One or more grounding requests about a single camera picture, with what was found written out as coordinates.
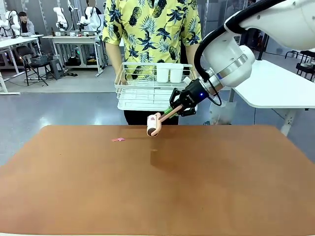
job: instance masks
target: short sleeve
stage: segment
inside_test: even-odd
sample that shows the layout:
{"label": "short sleeve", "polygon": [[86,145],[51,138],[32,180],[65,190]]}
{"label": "short sleeve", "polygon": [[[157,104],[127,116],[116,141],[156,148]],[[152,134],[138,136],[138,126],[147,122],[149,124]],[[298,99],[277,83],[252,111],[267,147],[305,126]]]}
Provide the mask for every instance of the short sleeve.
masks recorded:
{"label": "short sleeve", "polygon": [[181,36],[185,46],[201,42],[201,25],[197,9],[197,0],[188,0]]}
{"label": "short sleeve", "polygon": [[103,23],[103,41],[115,45],[119,45],[122,38],[121,13],[118,1],[106,0]]}

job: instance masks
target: brown tabletop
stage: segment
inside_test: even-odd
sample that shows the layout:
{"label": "brown tabletop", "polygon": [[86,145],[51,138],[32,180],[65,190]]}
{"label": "brown tabletop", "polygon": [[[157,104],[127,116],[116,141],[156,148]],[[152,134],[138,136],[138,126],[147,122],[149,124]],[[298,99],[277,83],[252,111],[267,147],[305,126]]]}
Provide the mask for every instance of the brown tabletop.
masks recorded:
{"label": "brown tabletop", "polygon": [[46,126],[0,167],[0,232],[312,235],[315,165],[270,126]]}

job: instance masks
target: black pants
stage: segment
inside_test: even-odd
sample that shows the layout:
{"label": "black pants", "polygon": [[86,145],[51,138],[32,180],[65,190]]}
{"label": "black pants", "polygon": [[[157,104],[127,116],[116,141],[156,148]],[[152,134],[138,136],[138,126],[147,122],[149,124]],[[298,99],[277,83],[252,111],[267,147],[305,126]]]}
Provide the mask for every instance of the black pants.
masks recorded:
{"label": "black pants", "polygon": [[[143,112],[143,111],[124,111],[126,121],[129,125],[147,125],[147,118],[149,115],[154,115],[157,112]],[[178,116],[169,118],[162,123],[163,125],[178,125]]]}

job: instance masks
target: gray jacket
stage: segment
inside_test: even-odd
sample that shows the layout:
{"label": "gray jacket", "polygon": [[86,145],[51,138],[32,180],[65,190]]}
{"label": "gray jacket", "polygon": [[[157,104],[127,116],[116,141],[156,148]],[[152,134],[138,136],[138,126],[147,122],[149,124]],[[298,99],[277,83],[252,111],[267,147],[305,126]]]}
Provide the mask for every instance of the gray jacket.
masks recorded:
{"label": "gray jacket", "polygon": [[30,21],[29,19],[28,19],[28,22],[26,24],[26,27],[28,29],[28,32],[27,33],[21,33],[22,36],[29,36],[29,35],[35,34],[33,22]]}

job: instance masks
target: white wire basket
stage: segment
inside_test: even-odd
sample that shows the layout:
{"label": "white wire basket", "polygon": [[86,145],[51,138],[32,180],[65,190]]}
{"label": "white wire basket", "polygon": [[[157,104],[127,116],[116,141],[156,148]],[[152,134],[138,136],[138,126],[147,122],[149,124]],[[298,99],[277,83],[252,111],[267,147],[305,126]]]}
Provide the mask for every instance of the white wire basket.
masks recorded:
{"label": "white wire basket", "polygon": [[118,109],[131,111],[165,111],[174,88],[183,90],[184,78],[194,80],[192,66],[184,64],[179,83],[158,82],[157,63],[124,62],[115,79]]}

